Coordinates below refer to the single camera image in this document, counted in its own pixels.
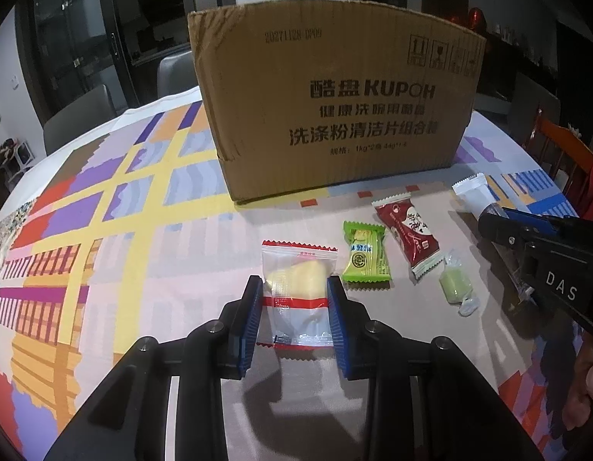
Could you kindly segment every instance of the patterned tablecloth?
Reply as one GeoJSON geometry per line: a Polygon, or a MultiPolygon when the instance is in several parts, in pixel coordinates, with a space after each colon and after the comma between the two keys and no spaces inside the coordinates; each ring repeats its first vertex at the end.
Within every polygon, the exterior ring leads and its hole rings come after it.
{"type": "MultiPolygon", "coordinates": [[[[559,459],[561,408],[580,345],[563,315],[518,305],[491,244],[453,197],[482,171],[503,206],[574,214],[548,176],[501,130],[472,115],[448,169],[355,182],[235,206],[200,94],[76,149],[38,197],[0,274],[0,423],[40,460],[111,366],[141,335],[184,337],[262,274],[264,239],[339,248],[345,219],[375,221],[371,200],[408,189],[443,249],[457,250],[482,301],[448,305],[439,265],[414,283],[392,236],[390,289],[353,289],[372,318],[406,337],[451,337],[497,388],[548,460],[559,459]]],[[[222,385],[230,459],[354,459],[366,383],[340,378],[332,353],[256,349],[242,381],[222,385]]],[[[176,387],[169,402],[174,415],[176,387]]],[[[174,419],[167,456],[172,458],[174,419]]]]}

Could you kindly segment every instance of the plastic bag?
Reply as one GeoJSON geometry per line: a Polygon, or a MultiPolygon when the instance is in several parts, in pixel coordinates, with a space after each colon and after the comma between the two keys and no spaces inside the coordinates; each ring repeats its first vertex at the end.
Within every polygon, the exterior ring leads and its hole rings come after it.
{"type": "Polygon", "coordinates": [[[271,307],[273,339],[269,343],[297,348],[333,346],[326,279],[334,272],[336,260],[335,248],[263,242],[263,304],[271,307]]]}
{"type": "Polygon", "coordinates": [[[455,250],[452,249],[444,259],[445,266],[440,275],[440,284],[446,301],[450,304],[460,303],[459,314],[467,317],[480,306],[480,299],[474,295],[472,283],[463,270],[455,250]]]}

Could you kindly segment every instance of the grey chair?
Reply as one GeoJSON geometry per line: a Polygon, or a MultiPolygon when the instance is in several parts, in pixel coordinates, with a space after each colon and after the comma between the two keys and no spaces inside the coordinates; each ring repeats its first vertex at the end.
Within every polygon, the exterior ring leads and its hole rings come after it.
{"type": "Polygon", "coordinates": [[[45,123],[43,131],[47,155],[116,116],[106,85],[96,86],[45,123]]]}
{"type": "Polygon", "coordinates": [[[157,97],[181,93],[198,85],[192,51],[169,55],[157,67],[157,97]]]}
{"type": "Polygon", "coordinates": [[[538,107],[548,121],[559,124],[562,105],[557,97],[542,85],[522,73],[517,73],[514,97],[508,112],[508,129],[517,144],[523,145],[533,129],[538,107]]]}

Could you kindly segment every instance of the human hand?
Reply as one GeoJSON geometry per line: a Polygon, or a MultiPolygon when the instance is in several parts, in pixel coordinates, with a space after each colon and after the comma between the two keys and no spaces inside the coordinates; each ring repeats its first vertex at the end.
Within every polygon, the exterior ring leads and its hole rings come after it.
{"type": "Polygon", "coordinates": [[[562,412],[563,424],[568,430],[584,425],[589,419],[589,397],[593,399],[593,336],[585,331],[574,363],[574,380],[562,412]]]}

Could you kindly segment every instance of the red chair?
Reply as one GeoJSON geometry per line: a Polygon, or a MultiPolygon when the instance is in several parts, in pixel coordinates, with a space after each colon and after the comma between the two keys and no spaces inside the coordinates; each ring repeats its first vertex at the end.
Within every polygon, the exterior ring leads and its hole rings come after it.
{"type": "Polygon", "coordinates": [[[577,195],[582,195],[589,180],[589,173],[593,167],[593,152],[567,128],[563,128],[548,121],[542,115],[542,110],[538,108],[533,130],[523,144],[523,149],[537,161],[537,164],[542,166],[542,162],[544,161],[551,142],[561,150],[561,153],[557,157],[557,160],[551,164],[548,175],[554,180],[562,163],[565,162],[566,164],[563,170],[568,174],[569,178],[563,188],[563,194],[568,195],[568,190],[572,186],[572,183],[580,181],[581,187],[577,195]],[[545,140],[536,157],[530,151],[532,151],[537,144],[536,138],[538,134],[541,134],[545,140]]]}

